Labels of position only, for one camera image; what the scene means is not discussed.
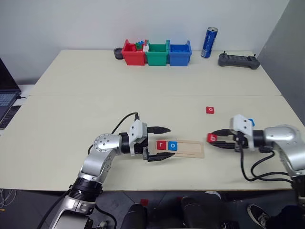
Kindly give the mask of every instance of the blue bin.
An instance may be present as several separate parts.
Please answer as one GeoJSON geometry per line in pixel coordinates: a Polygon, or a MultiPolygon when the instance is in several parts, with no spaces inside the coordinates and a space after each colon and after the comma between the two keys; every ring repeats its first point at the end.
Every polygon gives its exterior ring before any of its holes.
{"type": "Polygon", "coordinates": [[[190,41],[186,44],[171,44],[169,48],[170,66],[187,66],[192,54],[190,41]]]}

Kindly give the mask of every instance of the gray wall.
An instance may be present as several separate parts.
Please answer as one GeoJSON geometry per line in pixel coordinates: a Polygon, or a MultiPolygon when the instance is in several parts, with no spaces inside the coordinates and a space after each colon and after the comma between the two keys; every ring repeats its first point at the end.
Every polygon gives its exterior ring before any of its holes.
{"type": "Polygon", "coordinates": [[[290,0],[258,59],[305,124],[305,0],[290,0]]]}

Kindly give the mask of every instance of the black cable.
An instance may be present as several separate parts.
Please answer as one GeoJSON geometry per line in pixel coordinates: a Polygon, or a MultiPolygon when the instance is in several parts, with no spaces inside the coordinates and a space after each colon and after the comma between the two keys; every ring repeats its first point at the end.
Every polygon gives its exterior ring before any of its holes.
{"type": "MultiPolygon", "coordinates": [[[[266,161],[270,158],[272,158],[274,156],[274,152],[272,155],[268,156],[268,157],[265,157],[261,160],[259,160],[258,162],[256,162],[252,167],[251,167],[251,172],[252,172],[252,175],[254,176],[254,178],[248,178],[246,173],[244,172],[244,150],[243,150],[243,146],[240,144],[239,145],[239,149],[240,149],[240,167],[241,167],[241,170],[242,170],[242,173],[243,173],[243,176],[244,178],[247,180],[247,181],[255,181],[255,180],[259,180],[259,179],[262,179],[262,180],[265,180],[265,181],[279,181],[279,178],[273,178],[273,179],[266,179],[266,178],[263,178],[265,176],[269,176],[269,175],[283,175],[282,172],[271,172],[271,173],[264,173],[264,174],[261,174],[261,175],[258,175],[256,176],[254,173],[253,173],[253,170],[254,168],[262,163],[263,161],[266,161]]],[[[292,184],[293,182],[291,180],[287,180],[287,179],[282,179],[280,178],[280,181],[286,181],[290,184],[292,184]]]]}
{"type": "Polygon", "coordinates": [[[112,218],[113,221],[114,221],[114,228],[113,228],[113,229],[116,229],[116,224],[117,224],[116,218],[115,218],[112,214],[108,213],[107,211],[103,211],[103,210],[100,209],[97,205],[95,205],[95,209],[97,209],[100,213],[102,213],[102,214],[104,214],[104,215],[109,216],[110,218],[112,218]]]}
{"type": "MultiPolygon", "coordinates": [[[[271,151],[271,155],[264,157],[263,159],[260,159],[259,161],[255,162],[252,167],[251,167],[251,174],[256,177],[256,175],[254,174],[254,168],[256,166],[258,166],[260,163],[272,158],[275,156],[274,151],[271,151]]],[[[284,173],[284,172],[272,172],[272,173],[265,173],[265,176],[269,176],[269,175],[285,175],[285,176],[289,176],[288,173],[284,173]]],[[[264,181],[288,181],[287,179],[283,179],[283,178],[260,178],[259,180],[264,180],[264,181]]]]}
{"type": "Polygon", "coordinates": [[[139,119],[139,114],[138,114],[138,112],[132,112],[132,113],[126,115],[126,116],[119,122],[119,124],[117,124],[117,126],[115,127],[115,129],[114,129],[111,133],[114,134],[114,132],[117,130],[117,128],[119,128],[119,126],[122,124],[122,122],[124,122],[124,120],[125,120],[126,118],[128,118],[129,116],[132,116],[132,115],[134,115],[134,120],[139,119]]]}
{"type": "MultiPolygon", "coordinates": [[[[139,113],[138,113],[138,112],[132,112],[132,113],[126,115],[126,116],[119,122],[119,124],[117,124],[117,126],[116,126],[115,129],[111,132],[111,134],[114,134],[114,132],[117,130],[117,128],[119,128],[119,126],[122,124],[122,122],[124,122],[124,120],[125,120],[126,118],[128,118],[129,116],[132,116],[132,115],[134,115],[134,120],[140,119],[140,118],[139,118],[139,113]]],[[[91,150],[92,147],[93,147],[93,145],[91,145],[91,146],[88,148],[88,151],[87,151],[88,154],[90,153],[90,150],[91,150]]]]}
{"type": "Polygon", "coordinates": [[[90,153],[90,150],[92,147],[93,147],[93,144],[88,148],[88,154],[90,153]]]}
{"type": "Polygon", "coordinates": [[[70,193],[70,189],[65,191],[64,194],[62,194],[55,202],[54,204],[49,208],[49,210],[46,212],[46,214],[44,214],[43,218],[41,219],[37,229],[41,229],[41,227],[43,226],[43,223],[46,221],[48,215],[51,213],[51,211],[53,210],[53,208],[55,208],[55,206],[66,196],[70,193]]]}

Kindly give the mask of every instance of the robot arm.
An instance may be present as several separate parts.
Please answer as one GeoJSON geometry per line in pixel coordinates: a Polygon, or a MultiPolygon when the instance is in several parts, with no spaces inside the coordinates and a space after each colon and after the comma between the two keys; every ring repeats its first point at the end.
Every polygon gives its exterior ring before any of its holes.
{"type": "Polygon", "coordinates": [[[240,145],[251,151],[254,151],[255,147],[259,148],[260,152],[277,151],[293,181],[292,188],[298,195],[298,202],[305,208],[305,143],[297,128],[291,125],[279,125],[264,130],[253,130],[252,122],[238,114],[231,119],[230,129],[213,133],[220,136],[233,135],[233,140],[236,141],[211,143],[216,147],[235,149],[236,152],[242,150],[240,145]]]}
{"type": "Polygon", "coordinates": [[[50,229],[91,229],[93,221],[89,215],[96,205],[96,198],[102,193],[104,183],[112,160],[115,156],[130,153],[143,154],[144,160],[159,161],[174,155],[174,153],[148,152],[148,133],[162,134],[170,130],[164,127],[147,127],[138,118],[130,126],[129,135],[103,134],[98,136],[86,157],[76,181],[70,187],[70,193],[65,196],[57,211],[50,229]]]}

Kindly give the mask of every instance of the laptop keyboard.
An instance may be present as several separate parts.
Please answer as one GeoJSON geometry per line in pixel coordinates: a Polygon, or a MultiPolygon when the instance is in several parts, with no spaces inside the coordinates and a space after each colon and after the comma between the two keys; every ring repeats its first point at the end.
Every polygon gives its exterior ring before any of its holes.
{"type": "Polygon", "coordinates": [[[15,93],[12,94],[0,94],[0,106],[8,106],[11,100],[14,98],[15,93]]]}

